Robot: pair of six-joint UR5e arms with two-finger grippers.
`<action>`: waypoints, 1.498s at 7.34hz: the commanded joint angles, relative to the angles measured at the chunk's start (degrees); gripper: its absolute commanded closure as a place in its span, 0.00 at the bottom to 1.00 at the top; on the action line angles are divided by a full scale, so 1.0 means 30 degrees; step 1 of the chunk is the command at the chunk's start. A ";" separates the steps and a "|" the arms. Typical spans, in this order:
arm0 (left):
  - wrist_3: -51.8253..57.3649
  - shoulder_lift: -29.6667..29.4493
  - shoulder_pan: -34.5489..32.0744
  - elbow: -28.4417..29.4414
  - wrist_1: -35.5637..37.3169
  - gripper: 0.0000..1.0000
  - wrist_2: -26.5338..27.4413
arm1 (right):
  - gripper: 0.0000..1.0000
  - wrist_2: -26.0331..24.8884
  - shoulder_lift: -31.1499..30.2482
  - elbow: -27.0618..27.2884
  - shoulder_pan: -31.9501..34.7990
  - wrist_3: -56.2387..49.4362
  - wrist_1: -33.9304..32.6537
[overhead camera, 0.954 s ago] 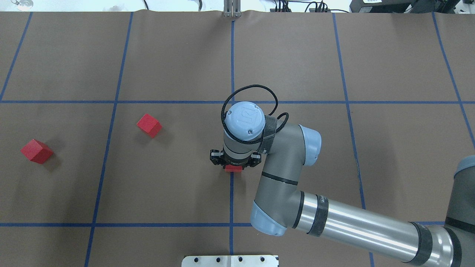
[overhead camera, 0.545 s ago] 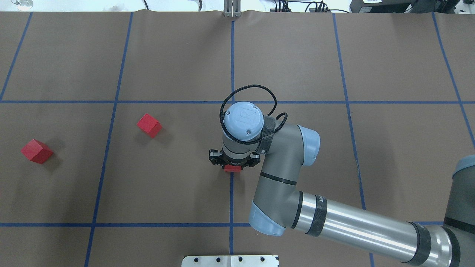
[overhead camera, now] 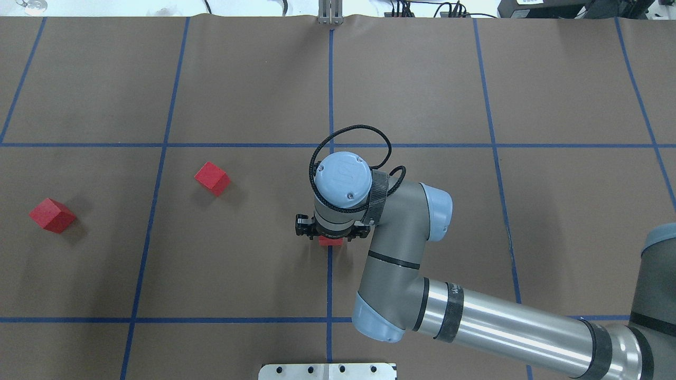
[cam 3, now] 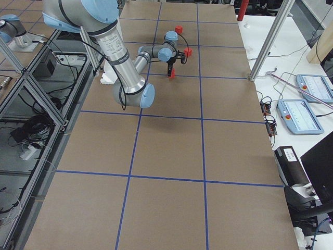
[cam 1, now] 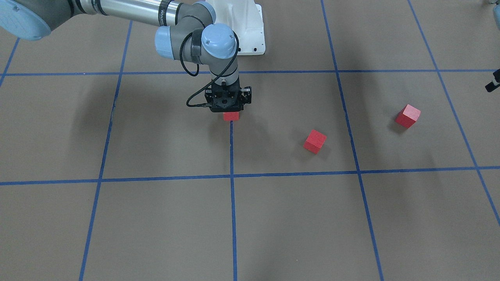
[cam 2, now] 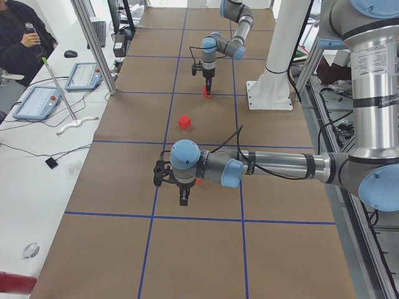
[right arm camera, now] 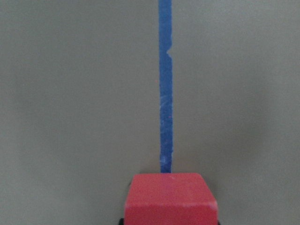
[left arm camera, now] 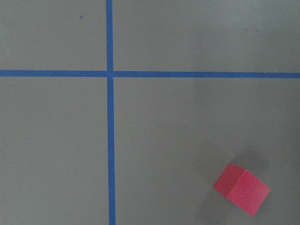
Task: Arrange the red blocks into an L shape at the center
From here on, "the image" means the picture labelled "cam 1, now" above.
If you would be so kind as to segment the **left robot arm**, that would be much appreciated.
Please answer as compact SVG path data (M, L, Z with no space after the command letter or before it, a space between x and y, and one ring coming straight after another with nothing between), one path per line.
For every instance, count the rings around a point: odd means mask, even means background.
M491 5L495 5L493 8L493 19L495 20L495 25L498 30L500 30L500 1L490 0ZM500 87L500 69L493 72L493 80L485 86L487 92L493 92Z

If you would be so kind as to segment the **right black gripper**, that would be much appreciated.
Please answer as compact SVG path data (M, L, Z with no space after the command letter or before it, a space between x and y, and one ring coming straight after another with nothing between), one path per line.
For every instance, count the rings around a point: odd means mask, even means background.
M231 85L213 84L205 90L205 99L211 112L240 112L252 103L252 87L240 87L239 80Z

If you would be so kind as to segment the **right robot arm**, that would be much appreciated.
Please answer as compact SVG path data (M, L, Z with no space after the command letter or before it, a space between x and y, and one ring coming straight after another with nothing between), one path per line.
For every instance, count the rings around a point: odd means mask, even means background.
M212 112L240 112L252 102L251 87L240 86L239 38L227 25L216 22L214 7L206 1L186 4L175 0L2 0L1 27L20 39L37 41L80 14L114 16L157 27L155 49L164 58L206 65L211 81L191 95L204 93Z

